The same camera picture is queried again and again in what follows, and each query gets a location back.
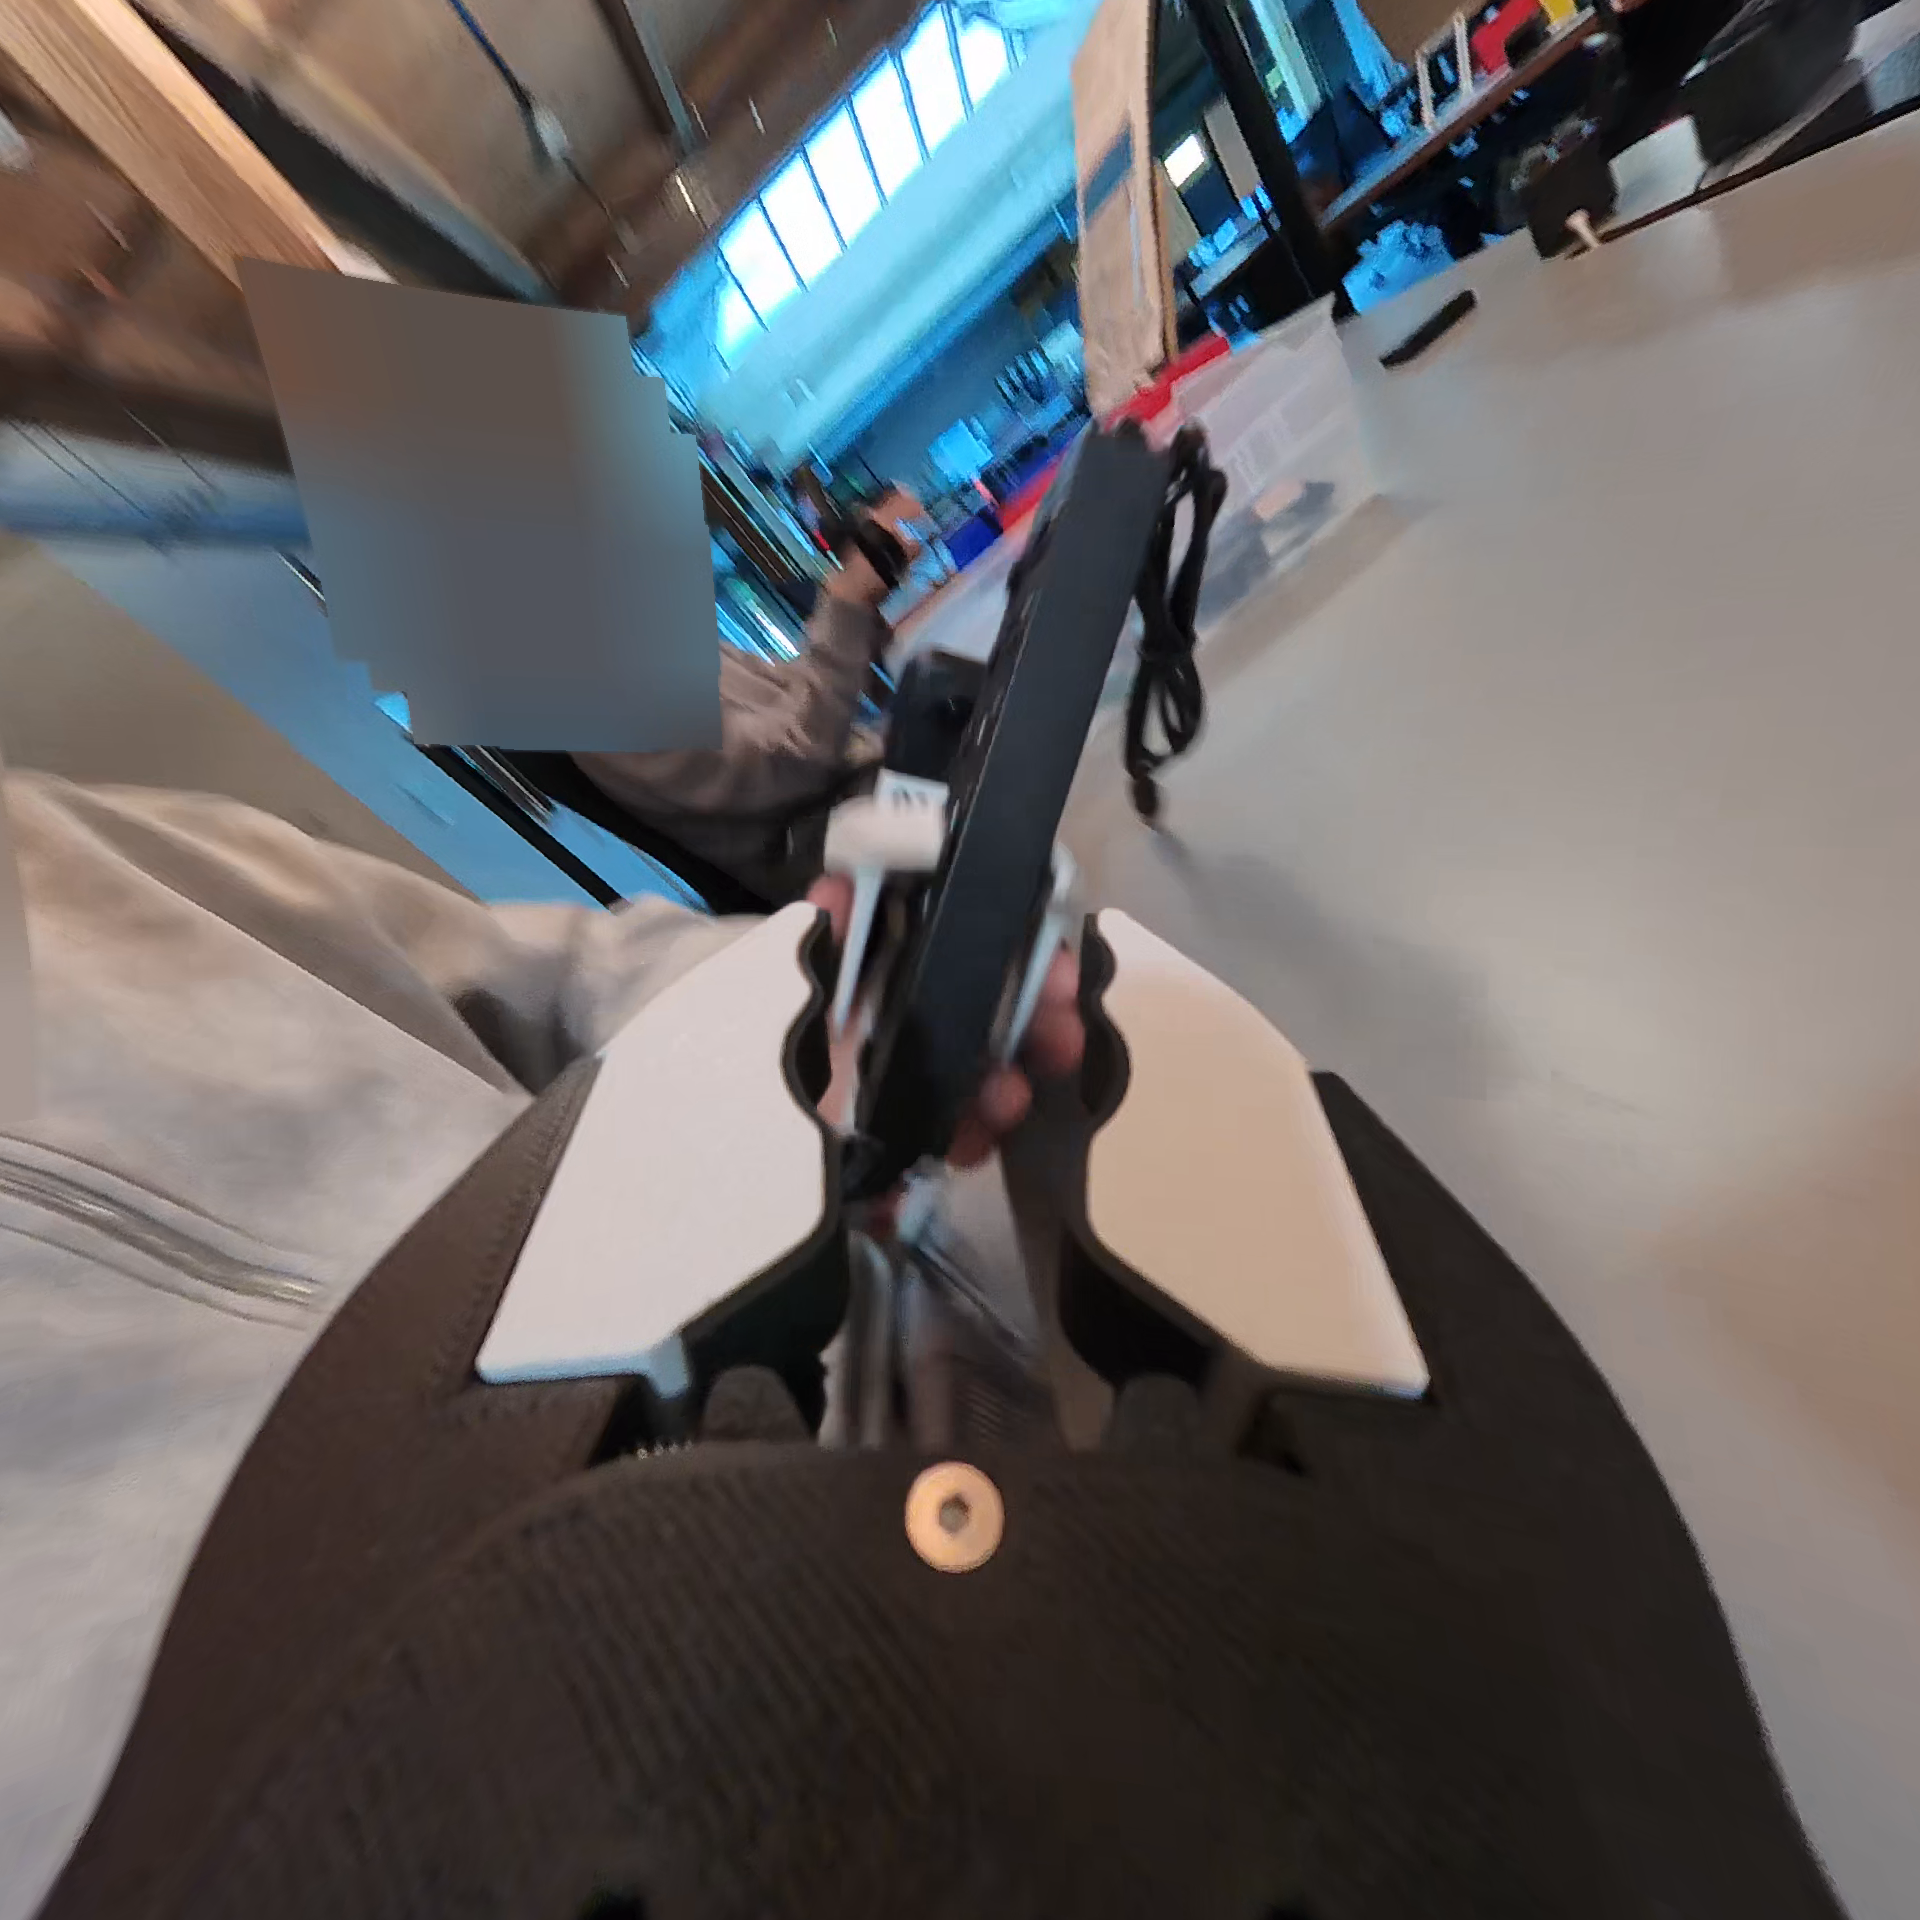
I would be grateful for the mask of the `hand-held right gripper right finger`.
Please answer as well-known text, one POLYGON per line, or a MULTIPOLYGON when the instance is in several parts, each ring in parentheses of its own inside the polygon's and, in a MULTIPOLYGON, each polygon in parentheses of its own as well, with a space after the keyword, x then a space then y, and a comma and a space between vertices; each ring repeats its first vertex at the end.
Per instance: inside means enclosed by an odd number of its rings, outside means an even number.
POLYGON ((1285 1030, 1118 908, 1083 935, 1083 1025, 1063 1319, 1095 1371, 1204 1383, 1239 1358, 1423 1401, 1430 1354, 1285 1030))

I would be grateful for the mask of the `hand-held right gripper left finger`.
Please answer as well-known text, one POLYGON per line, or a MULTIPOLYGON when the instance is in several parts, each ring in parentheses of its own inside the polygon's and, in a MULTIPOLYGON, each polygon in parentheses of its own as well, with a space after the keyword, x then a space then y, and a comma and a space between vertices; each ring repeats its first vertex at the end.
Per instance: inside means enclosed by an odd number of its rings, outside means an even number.
POLYGON ((821 1354, 848 1313, 841 1141, 802 1067, 825 1055, 808 908, 749 925, 593 1059, 585 1102, 477 1374, 638 1380, 699 1401, 725 1367, 821 1354))

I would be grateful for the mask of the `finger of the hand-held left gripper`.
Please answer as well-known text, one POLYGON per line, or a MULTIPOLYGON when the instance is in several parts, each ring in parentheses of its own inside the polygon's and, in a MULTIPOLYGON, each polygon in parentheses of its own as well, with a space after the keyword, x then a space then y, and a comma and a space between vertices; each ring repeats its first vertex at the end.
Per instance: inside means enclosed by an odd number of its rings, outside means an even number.
POLYGON ((1040 904, 1029 913, 1017 935, 1012 965, 998 996, 998 1020, 989 1034, 991 1065, 1006 1067, 1019 1055, 1029 1025, 1040 1010, 1053 962, 1067 952, 1076 926, 1076 859, 1067 843, 1051 853, 1040 904))
POLYGON ((881 772, 867 794, 829 818, 825 879, 848 891, 833 1037, 865 1030, 935 879, 950 841, 950 786, 881 772))

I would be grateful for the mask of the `black USB hub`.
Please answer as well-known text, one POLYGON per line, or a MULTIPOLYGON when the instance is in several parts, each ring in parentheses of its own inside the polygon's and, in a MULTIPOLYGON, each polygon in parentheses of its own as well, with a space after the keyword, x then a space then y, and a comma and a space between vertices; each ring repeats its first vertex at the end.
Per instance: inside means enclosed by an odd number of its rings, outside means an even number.
POLYGON ((1040 904, 1171 475, 1171 446, 1088 427, 1047 493, 950 786, 945 859, 867 1025, 841 1177, 848 1204, 945 1156, 991 1067, 998 996, 1040 904))

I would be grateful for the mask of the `person's left forearm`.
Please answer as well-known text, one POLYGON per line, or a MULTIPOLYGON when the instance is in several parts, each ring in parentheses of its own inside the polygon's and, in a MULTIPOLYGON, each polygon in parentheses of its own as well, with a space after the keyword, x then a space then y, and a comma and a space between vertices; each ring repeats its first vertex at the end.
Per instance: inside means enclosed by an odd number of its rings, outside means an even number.
POLYGON ((663 900, 593 908, 480 908, 443 992, 473 1037, 524 1091, 546 1092, 598 1055, 650 1001, 772 919, 695 915, 663 900))

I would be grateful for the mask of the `grey desk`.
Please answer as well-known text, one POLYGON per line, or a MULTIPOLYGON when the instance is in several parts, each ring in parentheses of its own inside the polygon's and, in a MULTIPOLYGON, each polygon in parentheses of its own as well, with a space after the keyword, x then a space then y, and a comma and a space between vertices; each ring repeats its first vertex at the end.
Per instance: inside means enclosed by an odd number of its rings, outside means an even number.
POLYGON ((1457 1191, 1652 1438, 1783 1719, 1915 1709, 1915 118, 1354 373, 1354 542, 1206 647, 1096 904, 1457 1191))

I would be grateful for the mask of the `clear plastic bin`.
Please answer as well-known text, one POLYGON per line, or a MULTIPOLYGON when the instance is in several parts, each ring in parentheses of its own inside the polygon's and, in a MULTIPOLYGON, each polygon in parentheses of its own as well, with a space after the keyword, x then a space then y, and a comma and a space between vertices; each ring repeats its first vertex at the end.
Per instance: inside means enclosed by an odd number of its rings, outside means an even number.
POLYGON ((1206 545, 1199 630, 1309 563, 1309 552, 1379 493, 1331 304, 1180 377, 1152 436, 1166 442, 1180 427, 1204 427, 1206 454, 1225 475, 1206 545))

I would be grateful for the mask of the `cardboard panel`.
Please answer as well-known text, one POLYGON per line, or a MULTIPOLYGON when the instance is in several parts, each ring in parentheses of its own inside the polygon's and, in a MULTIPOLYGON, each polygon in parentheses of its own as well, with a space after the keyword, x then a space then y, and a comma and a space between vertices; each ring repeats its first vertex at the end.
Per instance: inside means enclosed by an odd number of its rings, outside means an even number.
POLYGON ((1180 352, 1155 144, 1155 0, 1105 0, 1074 53, 1076 308, 1095 417, 1115 417, 1180 352))

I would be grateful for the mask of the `small black adapter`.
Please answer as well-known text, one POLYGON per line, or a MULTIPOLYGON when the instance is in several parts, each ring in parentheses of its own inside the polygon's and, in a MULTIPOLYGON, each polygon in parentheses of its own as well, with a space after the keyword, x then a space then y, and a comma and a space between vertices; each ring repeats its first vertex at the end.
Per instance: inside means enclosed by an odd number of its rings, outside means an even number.
POLYGON ((1430 310, 1399 341, 1379 352, 1379 373, 1405 373, 1419 362, 1431 346, 1439 346, 1453 330, 1459 330, 1476 314, 1476 290, 1463 287, 1430 310))

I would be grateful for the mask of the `black steel column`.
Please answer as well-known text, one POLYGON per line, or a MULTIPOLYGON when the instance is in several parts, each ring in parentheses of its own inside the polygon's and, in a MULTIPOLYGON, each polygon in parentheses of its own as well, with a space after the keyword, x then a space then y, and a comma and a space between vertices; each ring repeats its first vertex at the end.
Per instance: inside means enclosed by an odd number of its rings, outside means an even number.
POLYGON ((1301 169, 1285 141, 1279 111, 1262 88, 1236 7, 1225 0, 1196 0, 1185 7, 1216 70, 1216 81, 1222 86, 1222 98, 1236 111, 1236 130, 1243 133, 1254 175, 1267 191, 1294 290, 1302 296, 1302 304, 1331 299, 1336 321, 1353 320, 1354 304, 1346 299, 1343 268, 1336 262, 1326 233, 1320 231, 1320 217, 1309 206, 1301 169))

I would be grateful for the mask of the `black charging dock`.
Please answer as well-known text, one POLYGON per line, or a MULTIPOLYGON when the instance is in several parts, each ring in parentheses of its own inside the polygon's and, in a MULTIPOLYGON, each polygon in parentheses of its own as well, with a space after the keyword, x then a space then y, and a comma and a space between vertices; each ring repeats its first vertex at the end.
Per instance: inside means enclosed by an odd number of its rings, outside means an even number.
POLYGON ((1550 262, 1598 247, 1598 231, 1619 215, 1619 178, 1598 137, 1532 144, 1511 163, 1506 203, 1550 262))
POLYGON ((1853 55, 1856 30, 1856 0, 1739 5, 1680 86, 1700 157, 1728 166, 1802 111, 1853 55))

